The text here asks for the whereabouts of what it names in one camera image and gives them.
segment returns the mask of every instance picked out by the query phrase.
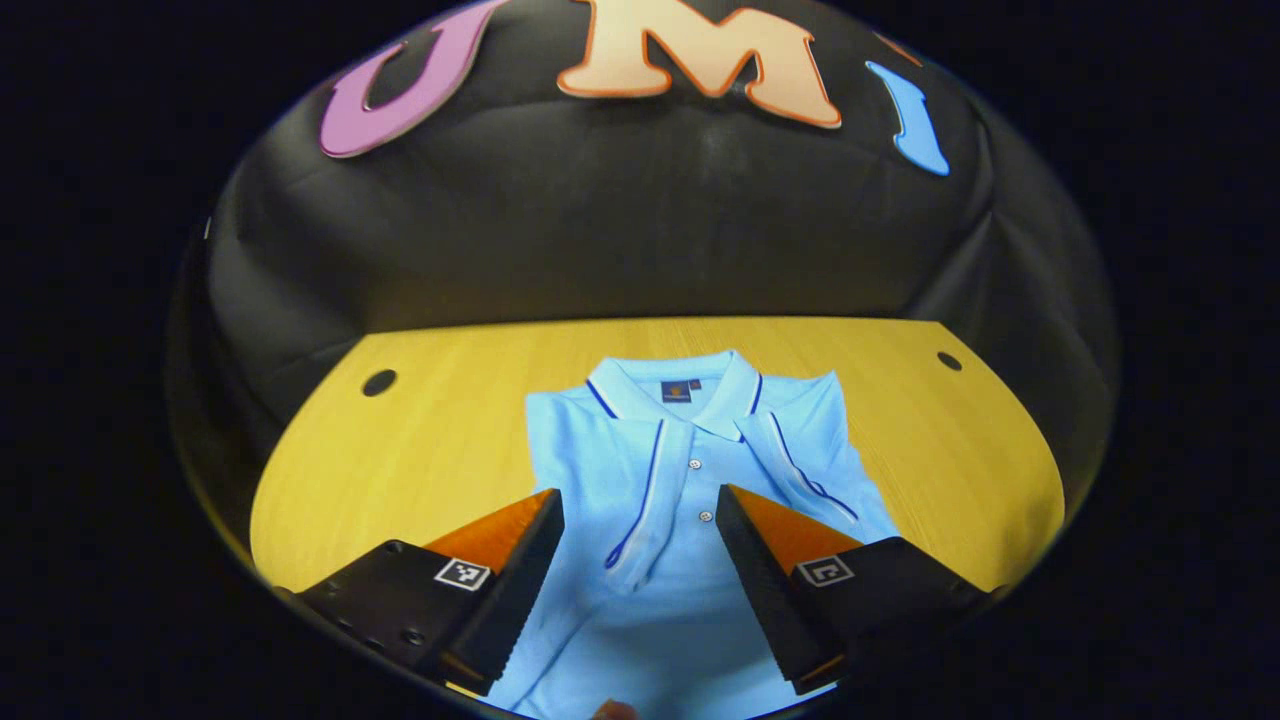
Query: black fabric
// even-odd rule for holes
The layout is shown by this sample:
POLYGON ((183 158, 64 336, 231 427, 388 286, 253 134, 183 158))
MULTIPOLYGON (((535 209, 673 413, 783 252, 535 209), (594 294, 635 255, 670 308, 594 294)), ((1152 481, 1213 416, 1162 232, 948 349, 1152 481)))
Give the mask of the black fabric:
MULTIPOLYGON (((689 4, 717 22, 737 6, 689 4)), ((371 332, 902 316, 942 322, 1012 388, 1048 439, 1071 514, 1101 460, 1119 377, 1087 223, 1025 141, 946 70, 916 68, 826 5, 753 6, 814 33, 840 129, 751 105, 751 64, 724 97, 704 97, 653 42, 669 92, 570 97, 556 77, 582 59, 590 6, 562 0, 499 8, 458 92, 366 155, 320 150, 338 76, 307 94, 246 155, 211 227, 209 301, 230 374, 271 418, 257 443, 274 442, 371 332), (947 177, 893 147, 897 114, 867 60, 924 92, 947 177)), ((417 77, 431 24, 404 36, 371 104, 417 77)))

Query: shirt label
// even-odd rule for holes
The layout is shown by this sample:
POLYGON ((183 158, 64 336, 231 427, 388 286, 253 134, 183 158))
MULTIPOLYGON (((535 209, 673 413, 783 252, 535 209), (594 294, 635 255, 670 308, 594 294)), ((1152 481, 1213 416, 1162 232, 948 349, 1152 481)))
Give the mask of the shirt label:
POLYGON ((662 382, 663 402, 692 402, 689 397, 690 380, 662 382))

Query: shirt sleeve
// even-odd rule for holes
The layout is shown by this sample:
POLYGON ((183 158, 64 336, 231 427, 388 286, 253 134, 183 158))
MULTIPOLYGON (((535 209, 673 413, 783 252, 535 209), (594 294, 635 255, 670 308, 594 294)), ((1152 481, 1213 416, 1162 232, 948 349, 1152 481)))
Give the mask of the shirt sleeve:
POLYGON ((580 587, 581 565, 577 557, 582 548, 577 527, 581 488, 572 465, 573 448, 568 445, 575 414, 563 398, 543 393, 526 398, 525 413, 536 478, 534 493, 548 488, 561 491, 564 532, 502 678, 494 682, 485 697, 485 702, 512 711, 589 614, 580 587))
POLYGON ((536 478, 534 492, 557 488, 564 532, 543 587, 507 667, 485 698, 515 710, 557 662, 561 651, 608 597, 605 560, 641 507, 645 478, 639 465, 620 457, 644 455, 653 428, 631 433, 611 428, 562 393, 535 393, 525 401, 529 450, 536 478))
POLYGON ((835 373, 780 409, 777 416, 788 459, 800 474, 800 489, 824 501, 818 503, 826 506, 823 519, 863 543, 900 534, 849 439, 845 393, 835 373))

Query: pink letter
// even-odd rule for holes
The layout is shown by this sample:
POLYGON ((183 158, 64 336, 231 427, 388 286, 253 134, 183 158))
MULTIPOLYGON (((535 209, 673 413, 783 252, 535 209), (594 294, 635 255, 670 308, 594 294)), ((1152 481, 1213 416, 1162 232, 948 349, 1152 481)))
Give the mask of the pink letter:
POLYGON ((369 88, 404 42, 383 50, 343 76, 334 83, 333 99, 320 120, 320 149, 325 155, 355 158, 369 152, 404 135, 444 105, 471 70, 489 18, 507 1, 476 3, 433 27, 431 31, 440 36, 435 38, 422 74, 403 95, 380 108, 369 106, 369 88))

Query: navy blue stripe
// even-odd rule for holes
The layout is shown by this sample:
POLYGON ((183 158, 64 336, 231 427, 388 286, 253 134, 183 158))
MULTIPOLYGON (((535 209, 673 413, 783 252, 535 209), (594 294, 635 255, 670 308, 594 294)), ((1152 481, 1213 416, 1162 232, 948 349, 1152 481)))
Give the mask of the navy blue stripe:
POLYGON ((618 416, 613 414, 613 409, 609 407, 609 404, 605 402, 603 397, 600 397, 599 391, 595 389, 595 386, 591 384, 591 380, 586 380, 586 389, 591 391, 591 395, 594 395, 595 400, 600 402, 600 406, 604 407, 604 411, 609 414, 609 418, 613 418, 614 420, 618 419, 618 416))
POLYGON ((622 557, 622 548, 627 544, 627 541, 631 539, 631 533, 636 532, 636 527, 640 525, 640 516, 644 515, 644 506, 645 503, 649 502, 649 486, 653 484, 652 480, 653 480, 653 474, 655 471, 654 464, 657 464, 658 461, 658 443, 662 442, 663 423, 666 423, 666 420, 658 420, 658 437, 654 438, 653 452, 652 455, 649 455, 649 474, 645 475, 644 500, 640 501, 640 512, 636 512, 636 521, 631 523, 631 529, 627 530, 627 534, 626 537, 622 538, 622 542, 620 542, 617 547, 613 548, 613 552, 611 552, 609 556, 604 560, 605 570, 618 564, 618 559, 622 557))
POLYGON ((796 461, 791 457, 791 451, 787 448, 787 438, 782 437, 782 427, 778 425, 777 416, 772 416, 772 418, 773 418, 773 427, 777 428, 777 430, 778 430, 778 439, 782 441, 782 452, 785 452, 787 455, 787 462, 790 462, 791 466, 796 469, 796 473, 800 473, 800 478, 805 482, 806 486, 809 486, 809 489, 812 489, 818 497, 826 497, 827 500, 829 500, 829 501, 835 502, 836 505, 844 507, 845 511, 847 511, 850 515, 854 516, 854 520, 859 520, 860 518, 858 516, 858 512, 854 512, 852 509, 850 509, 847 505, 845 505, 844 502, 841 502, 838 498, 828 495, 827 493, 827 488, 824 488, 824 487, 822 487, 822 486, 819 486, 817 483, 809 482, 809 477, 804 474, 804 470, 801 470, 800 466, 796 465, 796 461))
MULTIPOLYGON (((755 415, 755 406, 760 404, 760 389, 764 388, 764 375, 760 373, 755 374, 755 400, 751 401, 751 411, 748 415, 755 415)), ((782 430, 778 430, 778 437, 782 437, 782 430)))

